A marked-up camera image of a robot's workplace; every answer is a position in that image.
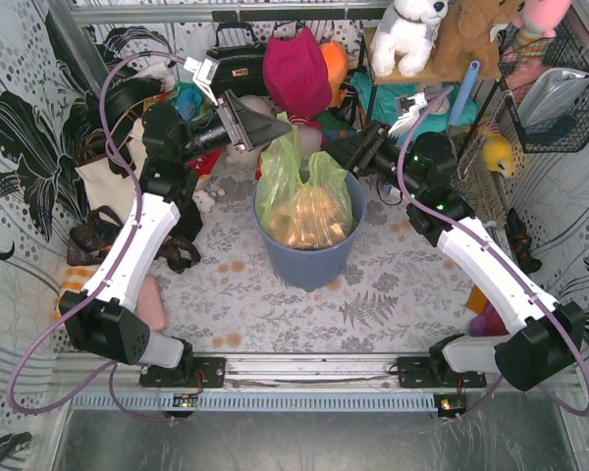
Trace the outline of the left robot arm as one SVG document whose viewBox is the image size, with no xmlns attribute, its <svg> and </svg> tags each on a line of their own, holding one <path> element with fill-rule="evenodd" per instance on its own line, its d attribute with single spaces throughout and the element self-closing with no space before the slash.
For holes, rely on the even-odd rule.
<svg viewBox="0 0 589 471">
<path fill-rule="evenodd" d="M 142 116 L 142 167 L 130 216 L 108 255 L 81 292 L 59 303 L 73 346 L 127 365 L 173 369 L 188 359 L 181 340 L 157 333 L 135 314 L 148 268 L 175 226 L 188 225 L 198 181 L 189 162 L 232 144 L 262 148 L 291 130 L 289 123 L 246 107 L 230 90 L 216 108 L 186 122 L 169 102 Z"/>
</svg>

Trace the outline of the green trash bag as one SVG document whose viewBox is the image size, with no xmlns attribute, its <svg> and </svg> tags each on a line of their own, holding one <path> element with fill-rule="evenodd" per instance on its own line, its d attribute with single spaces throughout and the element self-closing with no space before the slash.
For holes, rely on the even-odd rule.
<svg viewBox="0 0 589 471">
<path fill-rule="evenodd" d="M 349 236 L 354 218 L 347 189 L 347 171 L 325 151 L 319 150 L 310 158 L 301 160 L 295 154 L 291 133 L 273 140 L 260 155 L 261 176 L 256 187 L 254 210 L 261 229 L 267 234 L 271 212 L 279 203 L 291 201 L 299 189 L 317 187 L 344 202 L 352 216 Z"/>
</svg>

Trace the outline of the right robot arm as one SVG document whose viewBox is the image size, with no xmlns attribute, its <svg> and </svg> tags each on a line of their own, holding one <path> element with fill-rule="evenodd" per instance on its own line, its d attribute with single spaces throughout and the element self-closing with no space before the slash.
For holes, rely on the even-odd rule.
<svg viewBox="0 0 589 471">
<path fill-rule="evenodd" d="M 526 392 L 576 363 L 586 316 L 574 302 L 559 303 L 535 285 L 489 236 L 451 185 L 456 158 L 448 138 L 421 134 L 400 155 L 384 127 L 373 122 L 352 136 L 322 146 L 344 169 L 375 174 L 400 185 L 412 227 L 450 257 L 494 307 L 500 336 L 456 335 L 429 350 L 441 383 L 462 374 L 500 374 Z"/>
</svg>

